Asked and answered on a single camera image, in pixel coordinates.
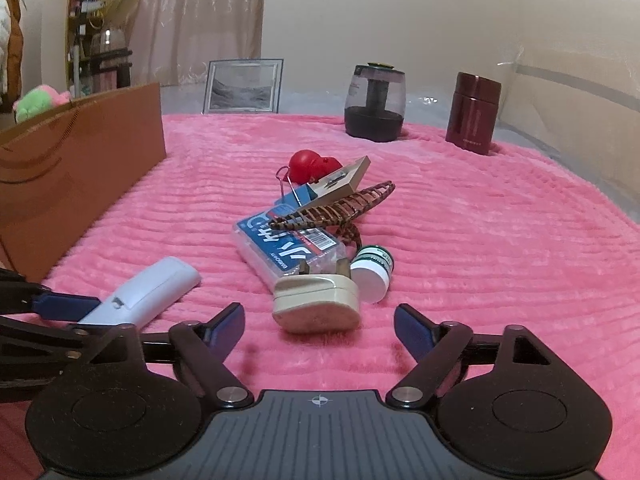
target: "crosshair marking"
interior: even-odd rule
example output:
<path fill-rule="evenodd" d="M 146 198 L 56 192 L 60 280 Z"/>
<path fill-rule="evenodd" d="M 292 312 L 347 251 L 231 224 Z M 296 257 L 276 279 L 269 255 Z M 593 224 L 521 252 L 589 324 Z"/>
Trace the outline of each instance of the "crosshair marking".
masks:
<path fill-rule="evenodd" d="M 327 399 L 325 396 L 316 395 L 313 399 L 309 399 L 310 402 L 314 403 L 318 408 L 322 408 L 326 403 L 328 403 L 331 399 Z"/>

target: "bed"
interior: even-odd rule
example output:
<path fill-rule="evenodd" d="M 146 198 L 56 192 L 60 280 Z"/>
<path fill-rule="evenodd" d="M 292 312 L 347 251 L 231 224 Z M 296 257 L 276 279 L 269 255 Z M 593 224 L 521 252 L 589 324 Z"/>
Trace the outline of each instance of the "bed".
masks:
<path fill-rule="evenodd" d="M 389 144 L 352 139 L 339 118 L 326 116 L 172 115 L 164 117 L 164 130 L 167 160 L 94 224 L 46 285 L 105 297 L 163 256 L 183 259 L 200 271 L 202 285 L 147 330 L 207 320 L 239 301 L 246 332 L 226 364 L 254 393 L 384 394 L 414 365 L 393 332 L 399 303 L 480 333 L 524 324 L 612 411 L 600 473 L 637 477 L 640 228 L 595 186 L 535 150 L 498 142 L 490 156 L 479 156 L 418 124 L 407 124 Z M 235 220 L 279 197 L 276 170 L 303 148 L 343 164 L 368 155 L 362 185 L 391 179 L 397 186 L 359 222 L 365 243 L 388 248 L 396 268 L 386 298 L 362 305 L 362 326 L 352 333 L 281 332 L 266 286 L 230 237 Z M 0 406 L 0 463 L 8 480 L 31 480 L 39 471 L 22 428 L 25 409 Z"/>

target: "metal screw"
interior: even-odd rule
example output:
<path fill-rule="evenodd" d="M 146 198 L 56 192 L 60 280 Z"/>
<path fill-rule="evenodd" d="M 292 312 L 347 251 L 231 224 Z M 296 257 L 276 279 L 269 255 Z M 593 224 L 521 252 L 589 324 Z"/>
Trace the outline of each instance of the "metal screw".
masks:
<path fill-rule="evenodd" d="M 249 392 L 244 388 L 240 388 L 240 386 L 227 386 L 220 388 L 216 395 L 222 402 L 235 404 L 245 400 L 249 396 Z"/>
<path fill-rule="evenodd" d="M 399 402 L 408 404 L 409 402 L 420 400 L 422 398 L 422 392 L 413 386 L 400 386 L 391 392 L 391 396 Z"/>

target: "barcode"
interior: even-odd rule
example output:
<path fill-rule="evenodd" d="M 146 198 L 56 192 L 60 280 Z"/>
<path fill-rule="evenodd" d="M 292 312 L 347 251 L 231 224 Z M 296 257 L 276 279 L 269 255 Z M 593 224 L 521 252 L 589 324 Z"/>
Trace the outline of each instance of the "barcode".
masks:
<path fill-rule="evenodd" d="M 307 240 L 321 251 L 325 251 L 335 245 L 335 240 L 318 229 L 305 229 L 300 231 Z"/>

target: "white wall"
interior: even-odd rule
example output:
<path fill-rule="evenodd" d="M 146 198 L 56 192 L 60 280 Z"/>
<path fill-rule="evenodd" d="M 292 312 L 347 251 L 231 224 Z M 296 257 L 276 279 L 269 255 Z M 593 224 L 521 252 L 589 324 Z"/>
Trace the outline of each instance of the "white wall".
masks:
<path fill-rule="evenodd" d="M 523 0 L 527 48 L 640 56 L 640 0 Z"/>
<path fill-rule="evenodd" d="M 66 17 L 68 0 L 25 0 L 20 28 L 24 35 L 22 92 L 48 84 L 66 90 Z"/>
<path fill-rule="evenodd" d="M 346 92 L 356 63 L 407 75 L 409 92 L 450 93 L 459 70 L 503 78 L 519 48 L 521 0 L 265 0 L 263 57 L 283 87 Z"/>

